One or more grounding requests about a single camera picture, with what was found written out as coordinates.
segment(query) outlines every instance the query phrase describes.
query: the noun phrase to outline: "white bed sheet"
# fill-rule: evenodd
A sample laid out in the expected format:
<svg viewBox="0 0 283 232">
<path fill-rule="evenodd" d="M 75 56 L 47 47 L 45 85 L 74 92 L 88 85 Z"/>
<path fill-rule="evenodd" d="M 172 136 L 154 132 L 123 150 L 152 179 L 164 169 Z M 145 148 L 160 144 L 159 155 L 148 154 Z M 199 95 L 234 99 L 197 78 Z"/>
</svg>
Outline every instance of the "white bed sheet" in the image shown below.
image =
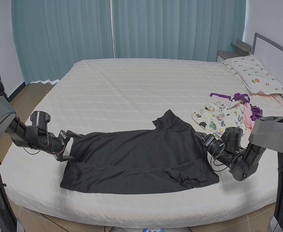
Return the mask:
<svg viewBox="0 0 283 232">
<path fill-rule="evenodd" d="M 83 60 L 39 103 L 35 110 L 51 115 L 48 130 L 76 133 L 154 129 L 152 120 L 171 109 L 191 118 L 215 92 L 248 93 L 222 63 L 166 59 Z M 250 94 L 264 116 L 283 116 L 272 96 Z M 242 145 L 248 143 L 247 131 Z M 104 226 L 175 228 L 232 219 L 275 202 L 277 154 L 266 150 L 257 172 L 237 182 L 225 170 L 220 182 L 205 188 L 146 195 L 86 194 L 60 188 L 66 162 L 52 155 L 29 155 L 12 145 L 0 167 L 8 197 L 18 205 L 59 218 Z"/>
</svg>

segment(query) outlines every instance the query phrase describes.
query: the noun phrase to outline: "black shirt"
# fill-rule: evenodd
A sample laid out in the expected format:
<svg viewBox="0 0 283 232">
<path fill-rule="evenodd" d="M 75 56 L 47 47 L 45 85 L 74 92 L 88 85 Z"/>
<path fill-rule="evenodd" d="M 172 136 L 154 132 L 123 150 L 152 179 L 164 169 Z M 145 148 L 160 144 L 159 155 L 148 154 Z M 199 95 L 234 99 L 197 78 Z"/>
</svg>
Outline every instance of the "black shirt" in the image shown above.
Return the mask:
<svg viewBox="0 0 283 232">
<path fill-rule="evenodd" d="M 219 182 L 193 127 L 168 110 L 154 130 L 74 139 L 60 186 L 85 193 L 150 194 Z"/>
</svg>

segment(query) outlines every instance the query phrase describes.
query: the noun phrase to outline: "headboard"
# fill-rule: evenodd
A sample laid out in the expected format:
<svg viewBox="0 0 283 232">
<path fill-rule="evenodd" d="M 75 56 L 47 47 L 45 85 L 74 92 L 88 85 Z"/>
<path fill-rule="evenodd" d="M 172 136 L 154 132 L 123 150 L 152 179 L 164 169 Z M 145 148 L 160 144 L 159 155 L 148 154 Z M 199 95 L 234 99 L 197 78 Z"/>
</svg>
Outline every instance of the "headboard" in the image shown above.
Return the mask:
<svg viewBox="0 0 283 232">
<path fill-rule="evenodd" d="M 283 85 L 283 47 L 255 33 L 252 53 Z"/>
</svg>

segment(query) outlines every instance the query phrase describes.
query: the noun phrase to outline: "tiled floor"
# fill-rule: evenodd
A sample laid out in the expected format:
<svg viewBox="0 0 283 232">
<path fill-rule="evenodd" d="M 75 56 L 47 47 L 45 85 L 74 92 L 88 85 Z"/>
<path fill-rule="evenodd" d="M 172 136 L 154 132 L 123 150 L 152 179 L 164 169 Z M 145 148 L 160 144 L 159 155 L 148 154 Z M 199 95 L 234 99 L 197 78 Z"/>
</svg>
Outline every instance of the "tiled floor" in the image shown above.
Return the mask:
<svg viewBox="0 0 283 232">
<path fill-rule="evenodd" d="M 36 105 L 43 99 L 43 97 L 51 90 L 50 83 L 32 83 L 26 86 L 11 102 L 15 109 L 17 116 L 25 122 L 34 110 Z M 11 146 L 12 141 L 6 134 L 0 139 L 0 161 L 2 161 Z M 70 232 L 103 232 L 103 226 L 93 226 L 71 222 L 56 217 L 47 216 L 45 219 L 40 213 L 20 207 L 11 202 L 12 209 L 17 217 L 20 218 L 24 228 L 27 232 L 63 232 L 64 230 L 55 225 L 48 219 L 60 224 L 63 228 Z M 274 204 L 270 204 L 258 211 L 238 217 L 229 221 L 219 222 L 209 225 L 202 225 L 191 227 L 193 232 L 266 232 L 270 215 L 274 211 Z"/>
</svg>

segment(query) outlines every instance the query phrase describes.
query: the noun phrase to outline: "white patterned pillow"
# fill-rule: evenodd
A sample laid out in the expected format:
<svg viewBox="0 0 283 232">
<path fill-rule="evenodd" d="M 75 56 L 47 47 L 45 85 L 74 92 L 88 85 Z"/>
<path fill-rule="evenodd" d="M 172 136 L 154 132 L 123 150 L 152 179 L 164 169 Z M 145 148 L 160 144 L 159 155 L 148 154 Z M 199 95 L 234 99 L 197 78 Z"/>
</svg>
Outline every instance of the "white patterned pillow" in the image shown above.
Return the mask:
<svg viewBox="0 0 283 232">
<path fill-rule="evenodd" d="M 222 61 L 254 94 L 283 94 L 283 85 L 252 54 Z"/>
</svg>

